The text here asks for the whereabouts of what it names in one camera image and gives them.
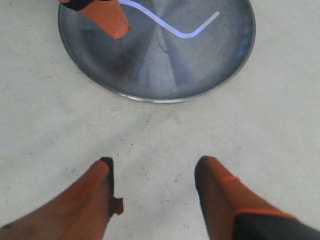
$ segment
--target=stainless steel base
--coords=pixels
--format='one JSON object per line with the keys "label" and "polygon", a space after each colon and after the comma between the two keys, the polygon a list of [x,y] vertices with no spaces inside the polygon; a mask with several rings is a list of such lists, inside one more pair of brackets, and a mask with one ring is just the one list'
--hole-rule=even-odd
{"label": "stainless steel base", "polygon": [[140,10],[122,5],[129,33],[115,40],[80,13],[60,5],[58,26],[75,64],[93,81],[122,96],[156,103],[201,97],[246,63],[256,35],[248,0],[136,0],[167,24],[191,33],[181,38]]}

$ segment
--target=circular metal plate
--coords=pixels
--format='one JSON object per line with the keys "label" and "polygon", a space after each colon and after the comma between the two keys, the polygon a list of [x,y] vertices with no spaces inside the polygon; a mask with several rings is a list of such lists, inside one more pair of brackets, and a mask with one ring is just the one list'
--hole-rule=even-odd
{"label": "circular metal plate", "polygon": [[157,103],[196,99],[235,75],[247,61],[256,24],[248,0],[136,0],[181,38],[144,12],[122,5],[129,33],[115,40],[82,14],[60,5],[58,26],[75,64],[93,81],[122,96]]}

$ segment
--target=metal disc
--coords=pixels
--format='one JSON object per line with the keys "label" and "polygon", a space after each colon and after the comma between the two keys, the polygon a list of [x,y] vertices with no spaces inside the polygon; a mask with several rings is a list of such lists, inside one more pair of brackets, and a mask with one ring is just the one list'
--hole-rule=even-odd
{"label": "metal disc", "polygon": [[182,33],[214,13],[206,28],[181,38],[144,12],[122,5],[129,33],[115,40],[84,15],[60,5],[58,26],[75,64],[122,96],[156,103],[196,99],[234,76],[247,61],[256,23],[248,0],[136,0]]}

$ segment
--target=concrete floor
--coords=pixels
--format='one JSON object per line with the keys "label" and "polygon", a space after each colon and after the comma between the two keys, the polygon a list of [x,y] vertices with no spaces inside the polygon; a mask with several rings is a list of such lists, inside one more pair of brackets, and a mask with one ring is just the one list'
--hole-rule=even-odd
{"label": "concrete floor", "polygon": [[54,0],[0,0],[0,225],[115,160],[110,240],[207,233],[194,186],[218,157],[259,195],[320,229],[320,1],[252,0],[252,55],[228,84],[173,105],[93,83],[67,55]]}

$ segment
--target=curved white line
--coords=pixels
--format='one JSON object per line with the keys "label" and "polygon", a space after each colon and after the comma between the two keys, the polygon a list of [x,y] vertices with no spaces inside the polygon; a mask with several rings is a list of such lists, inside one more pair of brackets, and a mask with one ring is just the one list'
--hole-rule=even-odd
{"label": "curved white line", "polygon": [[197,36],[199,33],[201,33],[210,23],[212,23],[217,17],[219,17],[220,12],[217,11],[215,12],[207,21],[205,21],[200,27],[198,27],[195,31],[191,33],[182,33],[175,29],[174,27],[170,26],[168,23],[163,21],[160,17],[155,15],[153,12],[151,12],[149,9],[145,8],[141,4],[131,1],[131,0],[119,0],[120,4],[127,5],[130,7],[133,7],[135,9],[138,9],[139,11],[143,12],[145,15],[147,15],[149,18],[154,20],[156,23],[158,23],[160,26],[164,27],[167,29],[169,32],[172,34],[176,35],[179,38],[182,39],[191,39],[195,36]]}

